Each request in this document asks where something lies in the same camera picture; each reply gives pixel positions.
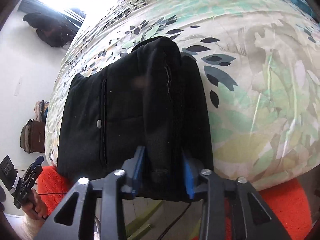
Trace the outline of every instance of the white strap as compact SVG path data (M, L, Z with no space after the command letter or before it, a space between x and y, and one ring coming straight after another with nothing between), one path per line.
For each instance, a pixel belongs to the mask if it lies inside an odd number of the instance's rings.
M14 181L14 184L13 184L12 188L9 190L9 193L10 193L11 195L16 192L18 182L19 182L19 175L18 175L18 173L17 173L16 180Z

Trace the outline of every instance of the red cloth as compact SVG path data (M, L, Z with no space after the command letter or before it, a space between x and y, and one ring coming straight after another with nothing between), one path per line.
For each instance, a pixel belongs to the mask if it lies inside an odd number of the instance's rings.
M46 193L67 193L71 185L68 179L57 173L54 166L43 167L42 173L38 177L38 194ZM64 195L42 195L41 199L48 207L48 215L56 208Z
M311 230L307 196L297 179L259 192L288 231L292 240L303 240ZM231 240L231 223L226 218L226 239Z
M53 166L43 167L38 177L38 193L65 193L71 185L60 176ZM292 240L303 240L311 229L311 213L307 196L297 179L259 192L269 207L282 222ZM48 214L56 208L64 195L42 195L48 207ZM230 220L226 219L227 240L231 239Z

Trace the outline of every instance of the bed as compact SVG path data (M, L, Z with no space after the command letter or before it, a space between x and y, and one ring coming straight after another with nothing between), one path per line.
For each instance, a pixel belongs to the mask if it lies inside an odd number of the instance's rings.
M112 0L88 17L61 63L46 121L57 165L71 80L166 36L199 67L215 172L262 190L320 163L320 29L290 0Z

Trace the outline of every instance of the white wall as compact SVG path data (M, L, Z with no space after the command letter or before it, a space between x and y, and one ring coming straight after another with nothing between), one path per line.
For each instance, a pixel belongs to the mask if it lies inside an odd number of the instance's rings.
M9 155L15 168L25 171L39 154L28 154L20 148L21 129L35 118L36 101L50 100L67 50L52 48L39 39L35 30L22 21L24 15L13 11L0 31L0 162ZM19 80L22 84L15 96Z

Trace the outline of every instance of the wire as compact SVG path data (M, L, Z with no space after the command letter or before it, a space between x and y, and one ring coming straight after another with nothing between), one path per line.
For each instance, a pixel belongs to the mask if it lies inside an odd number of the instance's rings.
M38 195L65 195L66 193L44 193L44 194L39 194Z
M190 203L186 209L181 213L180 216L178 216L163 232L162 234L157 238L157 240L161 240L165 234L175 225L176 222L187 212L188 208L191 206L192 203Z

